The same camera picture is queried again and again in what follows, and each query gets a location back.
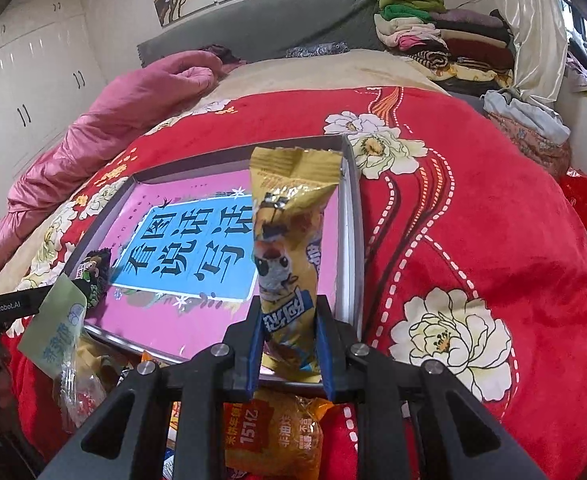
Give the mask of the light green pastry pack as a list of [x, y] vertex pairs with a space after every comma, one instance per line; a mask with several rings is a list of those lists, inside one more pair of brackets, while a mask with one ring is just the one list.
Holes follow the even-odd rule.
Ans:
[[59, 275], [39, 312], [22, 334], [18, 350], [49, 378], [62, 372], [62, 362], [80, 336], [88, 298], [68, 278]]

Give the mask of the clear red label snack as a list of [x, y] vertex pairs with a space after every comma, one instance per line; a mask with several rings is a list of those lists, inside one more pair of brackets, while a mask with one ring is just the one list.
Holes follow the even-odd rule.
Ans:
[[88, 335], [65, 353], [55, 392], [66, 434], [73, 434], [114, 390], [124, 365], [123, 356]]

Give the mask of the orange bread snack pack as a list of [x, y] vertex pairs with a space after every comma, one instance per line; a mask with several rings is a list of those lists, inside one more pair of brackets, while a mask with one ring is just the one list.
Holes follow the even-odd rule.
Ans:
[[321, 422], [333, 403], [261, 389], [247, 403], [223, 408], [225, 466], [262, 477], [316, 479]]

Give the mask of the yellow cartoon snack bar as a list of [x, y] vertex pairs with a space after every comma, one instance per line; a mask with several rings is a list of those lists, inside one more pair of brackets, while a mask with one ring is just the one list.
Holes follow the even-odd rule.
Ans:
[[255, 148], [250, 157], [264, 365], [295, 382], [319, 379], [315, 312], [324, 214], [341, 165], [342, 154], [330, 150]]

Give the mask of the green pea snack pack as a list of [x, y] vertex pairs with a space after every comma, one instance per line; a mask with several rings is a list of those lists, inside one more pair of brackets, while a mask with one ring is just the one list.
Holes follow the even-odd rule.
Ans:
[[93, 250], [79, 264], [73, 284], [86, 298], [88, 310], [102, 301], [109, 286], [111, 251], [108, 248]]

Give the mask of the dark shallow box tray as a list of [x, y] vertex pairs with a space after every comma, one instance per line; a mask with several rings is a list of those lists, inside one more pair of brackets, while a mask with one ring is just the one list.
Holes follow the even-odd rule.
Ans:
[[126, 178], [65, 264], [109, 249], [106, 297], [85, 318], [92, 336], [171, 364], [222, 341], [243, 321], [259, 283], [254, 264], [249, 159], [256, 146], [342, 155], [324, 211], [318, 293], [362, 335], [364, 247], [359, 182], [345, 136], [308, 136], [188, 157]]

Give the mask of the red floral blanket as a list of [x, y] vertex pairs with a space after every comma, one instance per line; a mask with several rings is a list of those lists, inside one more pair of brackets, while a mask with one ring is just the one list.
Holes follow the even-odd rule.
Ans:
[[417, 88], [221, 100], [140, 136], [53, 219], [21, 286], [54, 281], [138, 170], [235, 145], [338, 134], [363, 202], [364, 338], [444, 362], [552, 479], [587, 465], [587, 234], [557, 182], [492, 122]]

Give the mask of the pink and blue book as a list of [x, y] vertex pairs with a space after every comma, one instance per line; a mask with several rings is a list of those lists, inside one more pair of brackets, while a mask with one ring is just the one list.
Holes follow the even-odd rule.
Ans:
[[130, 178], [102, 203], [91, 244], [111, 251], [109, 286], [88, 333], [181, 362], [246, 318], [259, 292], [248, 170]]

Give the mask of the pink quilt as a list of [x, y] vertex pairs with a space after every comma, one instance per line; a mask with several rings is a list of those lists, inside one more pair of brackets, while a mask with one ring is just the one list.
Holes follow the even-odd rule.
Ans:
[[0, 271], [27, 237], [109, 160], [225, 76], [209, 51], [174, 53], [107, 84], [65, 136], [10, 187], [0, 219]]

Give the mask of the white wardrobe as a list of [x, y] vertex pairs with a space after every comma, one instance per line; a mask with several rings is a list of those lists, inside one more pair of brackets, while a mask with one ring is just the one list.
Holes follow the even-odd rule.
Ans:
[[0, 214], [12, 184], [105, 84], [80, 0], [32, 0], [0, 17]]

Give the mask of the floral basket with clothes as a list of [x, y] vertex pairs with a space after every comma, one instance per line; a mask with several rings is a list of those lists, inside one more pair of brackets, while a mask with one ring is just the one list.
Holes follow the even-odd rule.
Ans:
[[487, 118], [522, 155], [556, 181], [566, 174], [571, 163], [571, 130], [556, 112], [523, 102], [505, 91], [489, 90], [481, 101]]

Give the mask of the stack of folded clothes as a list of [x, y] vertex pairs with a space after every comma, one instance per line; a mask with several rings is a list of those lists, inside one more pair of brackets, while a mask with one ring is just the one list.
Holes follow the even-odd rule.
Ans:
[[393, 54], [450, 91], [482, 96], [513, 83], [514, 33], [499, 14], [444, 0], [379, 0], [375, 32]]

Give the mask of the grey headboard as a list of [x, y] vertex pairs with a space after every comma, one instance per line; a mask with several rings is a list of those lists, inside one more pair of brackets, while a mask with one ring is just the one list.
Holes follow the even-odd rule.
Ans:
[[137, 46], [141, 66], [217, 44], [247, 62], [282, 58], [319, 44], [381, 50], [374, 15], [379, 0], [244, 0], [190, 18]]

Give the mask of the dark patterned pillow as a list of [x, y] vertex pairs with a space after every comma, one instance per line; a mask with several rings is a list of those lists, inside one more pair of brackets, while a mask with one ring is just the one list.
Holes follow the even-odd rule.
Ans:
[[299, 46], [288, 49], [285, 58], [315, 58], [315, 56], [327, 56], [347, 53], [350, 48], [343, 42], [326, 42], [315, 46]]

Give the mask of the cream curtain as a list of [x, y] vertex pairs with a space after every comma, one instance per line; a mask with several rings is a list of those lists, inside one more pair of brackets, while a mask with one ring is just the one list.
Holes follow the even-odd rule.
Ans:
[[522, 99], [551, 106], [558, 98], [568, 51], [559, 0], [496, 0], [514, 33], [514, 88]]

